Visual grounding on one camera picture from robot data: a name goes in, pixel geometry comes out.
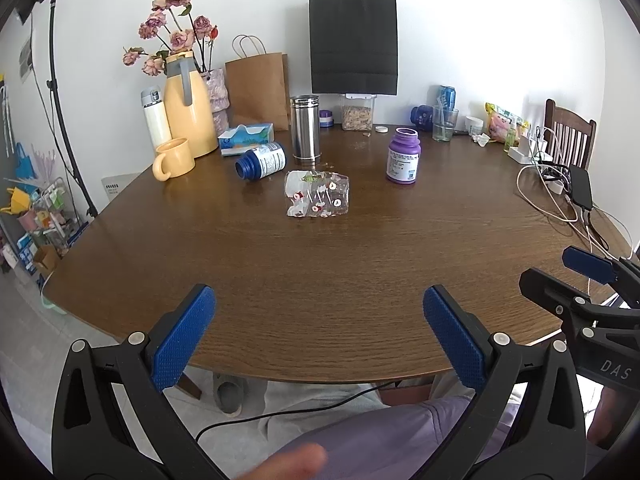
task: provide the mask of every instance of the purple bottle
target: purple bottle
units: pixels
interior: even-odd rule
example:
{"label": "purple bottle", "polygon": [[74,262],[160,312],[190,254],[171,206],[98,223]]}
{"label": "purple bottle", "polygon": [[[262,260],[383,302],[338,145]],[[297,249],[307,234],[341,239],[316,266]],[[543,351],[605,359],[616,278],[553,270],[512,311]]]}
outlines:
{"label": "purple bottle", "polygon": [[386,177],[398,184],[413,184],[420,159],[418,132],[411,128],[397,128],[389,143]]}

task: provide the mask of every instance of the human hand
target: human hand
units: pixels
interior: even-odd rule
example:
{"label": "human hand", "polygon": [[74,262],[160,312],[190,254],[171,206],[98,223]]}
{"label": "human hand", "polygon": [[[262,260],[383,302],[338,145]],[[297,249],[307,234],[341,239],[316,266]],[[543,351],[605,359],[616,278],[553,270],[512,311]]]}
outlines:
{"label": "human hand", "polygon": [[326,463],[326,451],[318,444],[304,444],[295,451],[278,453],[237,480],[308,480]]}

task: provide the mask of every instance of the screw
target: screw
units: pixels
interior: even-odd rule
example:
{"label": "screw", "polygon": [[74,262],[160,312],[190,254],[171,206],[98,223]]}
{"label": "screw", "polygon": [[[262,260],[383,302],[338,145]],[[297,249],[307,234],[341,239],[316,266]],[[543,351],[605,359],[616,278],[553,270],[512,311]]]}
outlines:
{"label": "screw", "polygon": [[556,339],[554,341],[554,348],[558,351],[558,352],[564,352],[566,350],[566,344],[564,341],[560,341],[559,339]]}
{"label": "screw", "polygon": [[504,332],[496,332],[494,334],[494,341],[497,342],[500,346],[506,346],[509,344],[509,341],[511,341],[511,339],[509,339],[509,336]]}
{"label": "screw", "polygon": [[71,349],[74,352],[82,351],[84,349],[84,341],[82,341],[82,339],[74,341],[74,343],[71,345]]}
{"label": "screw", "polygon": [[132,345],[139,345],[145,340],[145,335],[142,332],[134,332],[129,336],[129,343]]}

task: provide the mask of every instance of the metal canister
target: metal canister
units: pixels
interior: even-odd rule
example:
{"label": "metal canister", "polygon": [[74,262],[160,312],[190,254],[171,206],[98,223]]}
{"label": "metal canister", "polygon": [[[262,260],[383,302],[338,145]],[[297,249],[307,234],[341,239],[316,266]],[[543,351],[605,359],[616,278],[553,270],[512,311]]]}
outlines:
{"label": "metal canister", "polygon": [[443,108],[453,110],[456,107],[456,89],[453,86],[440,86],[438,100]]}
{"label": "metal canister", "polygon": [[299,95],[289,100],[293,157],[302,165],[313,165],[320,160],[319,102],[317,95]]}

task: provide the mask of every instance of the bottle label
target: bottle label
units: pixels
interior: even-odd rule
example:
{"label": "bottle label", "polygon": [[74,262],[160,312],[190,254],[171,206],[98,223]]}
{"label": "bottle label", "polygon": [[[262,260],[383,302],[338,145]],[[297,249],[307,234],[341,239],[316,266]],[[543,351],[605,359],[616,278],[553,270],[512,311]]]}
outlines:
{"label": "bottle label", "polygon": [[407,155],[389,149],[389,157],[386,160],[386,174],[392,179],[402,182],[412,182],[415,180],[415,173],[418,171],[418,159],[420,155]]}
{"label": "bottle label", "polygon": [[284,168],[284,151],[276,142],[262,144],[254,149],[254,153],[260,162],[260,178]]}

